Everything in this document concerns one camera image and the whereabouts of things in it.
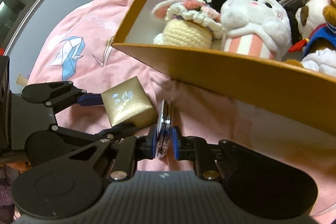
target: pink and white striped fabric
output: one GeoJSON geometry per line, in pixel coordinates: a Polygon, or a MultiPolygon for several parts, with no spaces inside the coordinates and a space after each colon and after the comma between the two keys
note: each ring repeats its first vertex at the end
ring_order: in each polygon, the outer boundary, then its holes
{"type": "Polygon", "coordinates": [[[227,37],[224,45],[225,52],[234,52],[249,56],[275,59],[275,52],[270,51],[264,42],[256,34],[248,34],[242,37],[227,37]]]}

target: pink bedsheet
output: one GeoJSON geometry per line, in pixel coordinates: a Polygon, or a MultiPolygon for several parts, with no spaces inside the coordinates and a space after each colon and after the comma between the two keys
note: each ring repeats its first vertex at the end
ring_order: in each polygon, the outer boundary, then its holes
{"type": "MultiPolygon", "coordinates": [[[[100,93],[138,76],[152,104],[164,98],[175,107],[174,124],[184,135],[209,143],[230,139],[309,173],[319,187],[311,215],[336,202],[336,138],[245,103],[174,81],[112,49],[112,37],[133,0],[93,0],[68,14],[47,38],[29,83],[71,80],[88,92],[100,93]]],[[[103,106],[72,106],[57,115],[59,125],[96,133],[110,124],[103,106]]],[[[137,134],[147,133],[147,128],[137,134]]],[[[161,160],[143,160],[140,170],[191,169],[176,162],[171,150],[161,160]]],[[[336,212],[315,216],[331,223],[336,212]]]]}

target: stuffed animal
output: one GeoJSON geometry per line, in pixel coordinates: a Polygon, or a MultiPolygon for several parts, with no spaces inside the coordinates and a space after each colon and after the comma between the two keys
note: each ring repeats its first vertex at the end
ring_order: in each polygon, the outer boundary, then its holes
{"type": "Polygon", "coordinates": [[[156,45],[211,48],[213,39],[221,39],[220,14],[208,3],[211,0],[167,0],[152,11],[167,24],[154,38],[156,45]]]}
{"type": "Polygon", "coordinates": [[[276,0],[211,0],[221,13],[222,50],[281,60],[291,46],[291,27],[276,0]]]}
{"type": "Polygon", "coordinates": [[[296,19],[304,39],[289,51],[303,50],[303,59],[286,63],[336,76],[336,3],[309,0],[298,9],[296,19]]]}

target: open box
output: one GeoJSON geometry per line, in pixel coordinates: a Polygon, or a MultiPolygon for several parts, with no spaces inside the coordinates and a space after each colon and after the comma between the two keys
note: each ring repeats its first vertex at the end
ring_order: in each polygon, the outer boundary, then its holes
{"type": "Polygon", "coordinates": [[[336,136],[336,78],[281,62],[189,47],[153,45],[163,22],[151,16],[164,0],[135,0],[113,47],[191,85],[235,98],[336,136]]]}

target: blue vest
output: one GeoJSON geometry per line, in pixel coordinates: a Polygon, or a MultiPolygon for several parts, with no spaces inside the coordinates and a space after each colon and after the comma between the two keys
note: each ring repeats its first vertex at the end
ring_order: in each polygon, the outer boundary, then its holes
{"type": "Polygon", "coordinates": [[[318,29],[310,38],[309,42],[303,52],[303,57],[306,57],[309,54],[311,45],[318,38],[325,38],[328,40],[334,47],[336,47],[336,27],[327,23],[327,26],[318,29]]]}

